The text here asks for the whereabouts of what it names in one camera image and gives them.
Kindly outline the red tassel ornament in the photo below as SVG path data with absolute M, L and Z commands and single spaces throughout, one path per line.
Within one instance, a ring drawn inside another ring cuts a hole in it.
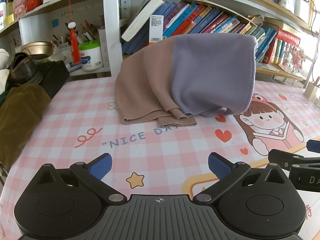
M 68 0 L 68 5 L 69 5 L 68 9 L 69 9 L 69 16 L 70 16 L 70 22 L 68 23 L 68 28 L 70 29 L 70 32 L 71 32 L 71 47 L 72 47 L 73 63 L 79 64 L 81 62 L 81 59 L 80 59 L 78 42 L 75 34 L 76 23 L 72 20 L 71 0 Z

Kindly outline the beige pen holder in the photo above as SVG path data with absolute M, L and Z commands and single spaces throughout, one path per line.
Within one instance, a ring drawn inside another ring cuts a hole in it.
M 320 77 L 317 77 L 315 82 L 309 82 L 303 95 L 309 99 L 309 100 L 315 100 L 316 98 L 316 93 L 318 90 L 318 83 L 319 83 Z

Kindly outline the colourful figurine decoration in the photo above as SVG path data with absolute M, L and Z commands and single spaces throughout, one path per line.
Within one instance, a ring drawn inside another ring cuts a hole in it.
M 306 79 L 308 74 L 303 70 L 305 59 L 304 50 L 297 47 L 286 49 L 282 57 L 279 57 L 278 66 L 289 74 Z

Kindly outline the row of colourful books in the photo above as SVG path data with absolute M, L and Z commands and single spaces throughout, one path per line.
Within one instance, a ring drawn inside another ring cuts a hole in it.
M 256 16 L 243 16 L 227 7 L 205 0 L 165 1 L 153 15 L 163 15 L 163 39 L 186 34 L 244 34 L 257 39 L 255 59 L 262 63 L 277 31 L 256 23 Z M 132 55 L 149 45 L 150 19 L 129 41 L 122 41 L 122 53 Z

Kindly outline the white orange medicine box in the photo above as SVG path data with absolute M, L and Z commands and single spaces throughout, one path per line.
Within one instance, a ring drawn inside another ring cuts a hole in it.
M 163 39 L 163 15 L 151 15 L 149 24 L 149 44 Z

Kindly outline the white green-lid jar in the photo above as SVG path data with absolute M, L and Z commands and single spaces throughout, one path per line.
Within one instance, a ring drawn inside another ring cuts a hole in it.
M 82 69 L 86 72 L 103 67 L 100 40 L 93 40 L 79 45 Z

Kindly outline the dark leather shoe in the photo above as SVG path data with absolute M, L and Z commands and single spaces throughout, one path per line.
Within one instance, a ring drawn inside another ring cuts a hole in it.
M 9 67 L 9 76 L 13 84 L 21 86 L 26 83 L 38 85 L 42 81 L 42 74 L 39 72 L 31 56 L 20 52 L 16 53 L 13 62 Z

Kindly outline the brown corduroy garment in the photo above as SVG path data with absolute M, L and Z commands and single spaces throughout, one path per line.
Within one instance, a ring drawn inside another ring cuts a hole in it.
M 20 156 L 51 103 L 39 85 L 27 83 L 10 90 L 1 105 L 1 164 L 8 172 Z

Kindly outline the red dictionaries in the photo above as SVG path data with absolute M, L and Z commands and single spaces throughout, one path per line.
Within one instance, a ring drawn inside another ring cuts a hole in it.
M 300 44 L 300 37 L 278 28 L 275 37 L 272 39 L 262 63 L 279 64 L 282 63 L 283 55 L 289 47 L 297 47 Z

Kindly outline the wooden white bookshelf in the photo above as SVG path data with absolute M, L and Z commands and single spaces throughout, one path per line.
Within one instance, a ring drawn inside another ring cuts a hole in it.
M 66 24 L 70 21 L 76 23 L 78 30 L 93 24 L 102 27 L 104 32 L 107 62 L 103 71 L 117 74 L 129 53 L 148 43 L 148 22 L 142 24 L 132 40 L 124 37 L 124 31 L 150 3 L 155 5 L 151 12 L 163 16 L 165 35 L 201 33 L 219 14 L 225 14 L 235 16 L 241 27 L 248 27 L 249 33 L 268 18 L 275 18 L 286 31 L 300 38 L 302 48 L 312 46 L 317 50 L 319 47 L 319 35 L 304 20 L 271 0 L 47 0 L 1 30 L 1 48 L 15 53 L 9 37 L 13 31 L 17 33 L 19 45 L 24 45 L 57 40 L 66 33 Z

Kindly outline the brass bowl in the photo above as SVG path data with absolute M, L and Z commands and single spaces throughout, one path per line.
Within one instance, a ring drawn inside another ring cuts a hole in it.
M 52 56 L 53 50 L 53 45 L 47 41 L 30 42 L 21 47 L 22 53 L 28 54 L 35 60 Z

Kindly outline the cream white garment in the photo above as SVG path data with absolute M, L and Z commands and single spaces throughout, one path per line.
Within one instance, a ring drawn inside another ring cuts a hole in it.
M 5 91 L 9 70 L 7 63 L 9 61 L 9 53 L 5 49 L 0 49 L 0 94 Z

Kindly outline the pink checkered tablecloth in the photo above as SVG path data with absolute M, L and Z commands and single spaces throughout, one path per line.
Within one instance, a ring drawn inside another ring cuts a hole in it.
M 114 103 L 114 78 L 69 82 L 53 98 L 9 171 L 1 195 L 1 239 L 20 238 L 14 206 L 45 163 L 68 168 L 109 153 L 113 164 L 104 182 L 123 194 L 193 196 L 216 182 L 208 168 L 211 152 L 252 167 L 268 162 L 232 116 L 198 117 L 191 127 L 125 125 Z

